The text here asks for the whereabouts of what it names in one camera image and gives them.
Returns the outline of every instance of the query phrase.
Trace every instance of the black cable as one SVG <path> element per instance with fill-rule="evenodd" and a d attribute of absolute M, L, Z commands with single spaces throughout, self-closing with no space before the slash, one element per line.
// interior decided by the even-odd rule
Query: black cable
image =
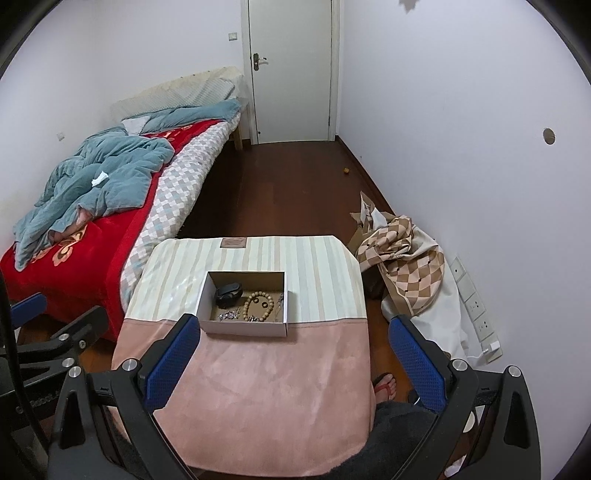
<path fill-rule="evenodd" d="M 4 349 L 6 352 L 6 360 L 8 361 L 8 368 L 10 370 L 10 377 L 12 379 L 12 386 L 14 387 L 14 393 L 17 395 L 18 402 L 27 418 L 33 432 L 39 439 L 39 443 L 43 449 L 47 452 L 49 450 L 49 440 L 47 439 L 45 432 L 41 428 L 39 419 L 35 416 L 33 407 L 27 398 L 27 392 L 25 390 L 25 384 L 22 381 L 21 366 L 18 363 L 18 351 L 17 351 L 17 340 L 14 337 L 14 331 L 12 330 L 12 320 L 10 314 L 10 301 L 8 300 L 8 292 L 6 290 L 6 284 L 4 283 L 4 275 L 0 271 L 0 335 L 4 339 Z"/>

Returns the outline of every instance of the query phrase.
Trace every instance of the electrical outlet plate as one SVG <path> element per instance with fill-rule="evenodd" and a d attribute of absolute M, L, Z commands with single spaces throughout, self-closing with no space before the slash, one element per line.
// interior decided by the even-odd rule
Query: electrical outlet plate
<path fill-rule="evenodd" d="M 460 297 L 462 297 L 464 302 L 476 293 L 476 287 L 468 274 L 465 274 L 457 283 L 457 290 L 460 292 Z"/>
<path fill-rule="evenodd" d="M 480 343 L 486 340 L 486 343 L 491 343 L 493 340 L 489 341 L 490 335 L 495 333 L 495 329 L 492 326 L 492 322 L 488 319 L 488 315 L 483 313 L 478 317 L 478 319 L 474 322 L 474 330 L 476 331 L 476 336 Z"/>
<path fill-rule="evenodd" d="M 494 342 L 499 342 L 500 340 L 497 337 L 496 333 L 493 333 L 492 335 L 490 335 L 490 337 L 488 337 L 484 342 L 482 342 L 480 345 L 482 347 L 482 350 L 484 351 L 485 348 L 489 348 L 491 343 Z M 495 350 L 492 353 L 485 353 L 484 355 L 484 359 L 486 360 L 486 363 L 489 364 L 491 362 L 493 362 L 494 360 L 496 360 L 497 358 L 501 357 L 503 355 L 503 349 L 499 348 L 498 350 Z"/>
<path fill-rule="evenodd" d="M 450 265 L 450 268 L 452 269 L 453 279 L 456 281 L 456 283 L 458 283 L 460 278 L 462 278 L 464 273 L 466 273 L 466 269 L 464 268 L 464 265 L 462 265 L 462 262 L 460 262 L 459 257 L 456 257 L 456 259 Z"/>
<path fill-rule="evenodd" d="M 475 292 L 469 299 L 466 300 L 466 310 L 470 320 L 475 322 L 480 315 L 486 312 L 486 308 L 480 299 L 478 292 Z"/>

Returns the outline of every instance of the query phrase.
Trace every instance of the door handle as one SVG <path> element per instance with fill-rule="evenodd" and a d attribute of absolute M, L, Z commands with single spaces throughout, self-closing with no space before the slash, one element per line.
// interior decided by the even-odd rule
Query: door handle
<path fill-rule="evenodd" d="M 261 61 L 261 60 L 266 60 L 266 59 L 267 59 L 267 57 L 260 57 L 258 53 L 252 54 L 252 67 L 255 69 L 255 72 L 258 72 L 259 65 L 261 63 L 267 63 L 266 61 Z"/>

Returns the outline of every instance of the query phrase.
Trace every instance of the sandal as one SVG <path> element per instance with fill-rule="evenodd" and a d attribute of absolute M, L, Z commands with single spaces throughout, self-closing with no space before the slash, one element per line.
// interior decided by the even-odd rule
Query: sandal
<path fill-rule="evenodd" d="M 376 378 L 373 382 L 372 385 L 374 386 L 374 394 L 376 394 L 377 392 L 380 392 L 382 390 L 388 390 L 388 398 L 392 397 L 392 389 L 390 389 L 390 385 L 388 383 L 385 383 L 384 385 L 380 385 L 379 387 L 376 387 L 376 385 L 378 385 L 386 375 L 392 375 L 392 377 L 394 377 L 393 374 L 391 374 L 390 372 L 386 372 L 384 374 L 381 374 L 378 378 Z"/>

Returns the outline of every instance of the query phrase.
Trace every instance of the bed leg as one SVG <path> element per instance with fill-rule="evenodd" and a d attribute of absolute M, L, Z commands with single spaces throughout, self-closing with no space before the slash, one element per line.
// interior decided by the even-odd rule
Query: bed leg
<path fill-rule="evenodd" d="M 232 138 L 234 139 L 234 148 L 236 148 L 237 151 L 241 152 L 242 151 L 242 138 L 240 136 L 240 127 L 236 127 L 236 129 L 232 133 Z"/>

